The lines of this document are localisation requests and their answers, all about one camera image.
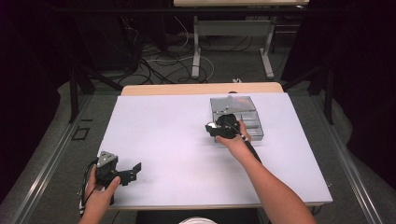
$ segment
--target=white tabletop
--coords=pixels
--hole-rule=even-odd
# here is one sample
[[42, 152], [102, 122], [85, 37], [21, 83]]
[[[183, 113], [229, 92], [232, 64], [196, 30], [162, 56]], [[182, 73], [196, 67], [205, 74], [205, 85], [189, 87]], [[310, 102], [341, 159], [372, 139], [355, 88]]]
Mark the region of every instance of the white tabletop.
[[[264, 138], [253, 142], [263, 164], [307, 204], [332, 201], [286, 93], [250, 96]], [[119, 156], [117, 169], [142, 162], [137, 180], [119, 187], [117, 209], [260, 206], [242, 166], [205, 130], [209, 99], [227, 94], [120, 96], [99, 151]]]
[[309, 0], [175, 0], [176, 7], [303, 6]]

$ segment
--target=gray carpet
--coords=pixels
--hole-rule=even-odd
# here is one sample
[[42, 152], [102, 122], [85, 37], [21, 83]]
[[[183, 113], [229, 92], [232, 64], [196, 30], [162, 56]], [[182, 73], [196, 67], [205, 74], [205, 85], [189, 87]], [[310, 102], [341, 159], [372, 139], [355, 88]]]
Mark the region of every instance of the gray carpet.
[[[239, 43], [244, 37], [216, 37], [209, 39], [211, 48], [230, 49]], [[287, 53], [292, 44], [292, 37], [285, 36], [277, 39], [276, 53], [270, 55], [270, 60], [275, 70], [275, 81], [280, 80], [283, 64], [287, 60]], [[251, 47], [244, 51], [213, 52], [203, 51], [202, 56], [208, 58], [215, 66], [213, 76], [209, 82], [232, 82], [235, 77], [240, 77], [244, 82], [269, 81], [265, 78], [258, 48], [262, 47], [263, 40], [253, 38]], [[164, 75], [170, 74], [182, 67], [180, 64], [161, 66], [150, 63], [156, 70]], [[202, 60], [201, 66], [210, 74], [212, 66]], [[139, 69], [139, 73], [146, 74], [145, 68]], [[180, 77], [185, 77], [186, 70], [179, 70], [169, 78], [177, 82]], [[109, 72], [108, 75], [115, 77], [117, 73]], [[140, 77], [127, 77], [121, 84], [136, 84], [141, 81]], [[45, 190], [39, 201], [32, 204], [32, 214], [27, 216], [27, 223], [77, 223], [78, 222], [78, 189], [87, 164], [96, 157], [97, 150], [111, 111], [116, 101], [116, 92], [101, 82], [94, 81], [97, 92], [89, 97], [89, 102], [81, 117], [76, 121], [80, 129], [89, 128], [85, 140], [66, 141], [65, 151], [60, 155], [61, 160], [54, 169], [53, 175], [45, 186]], [[355, 193], [350, 186], [340, 161], [334, 152], [333, 141], [329, 137], [325, 124], [320, 119], [320, 114], [314, 106], [313, 99], [307, 96], [305, 84], [298, 85], [290, 91], [291, 100], [295, 106], [299, 119], [303, 125], [307, 139], [318, 160], [318, 165], [325, 177], [332, 185], [330, 191], [334, 202], [325, 204], [316, 215], [318, 223], [367, 223]], [[0, 222], [11, 223], [15, 214], [18, 214], [20, 205], [24, 203], [26, 195], [39, 176], [44, 164], [50, 155], [58, 147], [63, 138], [64, 130], [69, 127], [67, 121], [70, 116], [68, 86], [59, 89], [62, 95], [61, 105], [54, 121], [51, 123], [46, 136], [37, 148], [35, 155], [26, 166], [13, 190], [0, 206]], [[350, 125], [342, 113], [342, 109], [334, 106], [335, 128], [341, 139], [346, 142], [350, 133]], [[375, 173], [367, 168], [356, 158], [353, 158], [366, 187], [372, 196], [373, 204], [384, 223], [393, 223], [396, 220], [396, 193], [384, 183]], [[111, 223], [116, 217], [117, 211], [107, 212], [103, 223]], [[121, 211], [114, 223], [134, 223], [136, 212]]]

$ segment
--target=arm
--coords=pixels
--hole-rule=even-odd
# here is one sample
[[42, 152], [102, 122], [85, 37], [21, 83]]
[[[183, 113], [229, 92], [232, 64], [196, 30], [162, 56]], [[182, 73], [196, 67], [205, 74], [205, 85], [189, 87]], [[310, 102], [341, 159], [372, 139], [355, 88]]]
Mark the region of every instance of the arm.
[[[239, 123], [241, 133], [250, 140], [245, 124], [241, 121]], [[237, 135], [234, 139], [216, 136], [216, 139], [226, 146], [245, 168], [267, 216], [273, 223], [316, 223], [297, 194], [254, 158], [241, 136]]]
[[93, 166], [87, 188], [85, 189], [85, 212], [79, 221], [79, 224], [100, 223], [102, 217], [107, 211], [108, 205], [110, 204], [111, 196], [120, 184], [120, 177], [116, 176], [108, 188], [105, 191], [102, 191], [102, 186], [96, 186], [95, 174], [96, 166]]

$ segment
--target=black curtain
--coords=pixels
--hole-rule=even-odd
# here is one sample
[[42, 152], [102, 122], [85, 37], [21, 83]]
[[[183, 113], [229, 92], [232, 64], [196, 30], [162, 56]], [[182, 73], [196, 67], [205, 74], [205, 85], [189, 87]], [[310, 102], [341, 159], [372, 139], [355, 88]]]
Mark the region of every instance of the black curtain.
[[50, 125], [68, 75], [36, 2], [0, 4], [2, 202]]
[[[358, 1], [359, 24], [335, 66], [334, 98], [352, 123], [348, 149], [396, 189], [396, 17], [391, 2]], [[311, 0], [310, 7], [348, 6]], [[331, 52], [346, 17], [304, 18], [282, 78], [290, 81]]]

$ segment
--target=white desk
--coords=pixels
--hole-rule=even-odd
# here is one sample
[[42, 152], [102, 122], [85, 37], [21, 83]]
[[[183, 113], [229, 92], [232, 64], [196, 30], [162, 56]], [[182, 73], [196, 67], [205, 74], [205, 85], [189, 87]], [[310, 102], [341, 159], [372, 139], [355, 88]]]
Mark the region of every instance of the white desk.
[[[289, 96], [282, 92], [238, 94], [249, 95], [259, 112], [264, 138], [253, 142], [253, 146], [263, 164], [307, 205], [331, 202], [332, 196]], [[112, 208], [261, 206], [242, 166], [205, 130], [205, 124], [212, 119], [209, 99], [227, 95], [120, 96], [99, 151], [118, 155], [120, 171], [139, 162], [142, 171], [135, 182], [117, 189]]]
[[[175, 0], [176, 7], [279, 7], [304, 6], [309, 0]], [[201, 49], [200, 35], [258, 35], [266, 36], [265, 45], [260, 49], [262, 64], [267, 78], [274, 78], [274, 72], [268, 59], [272, 37], [276, 26], [276, 17], [270, 21], [198, 21], [194, 17], [194, 58], [191, 75], [199, 76]]]

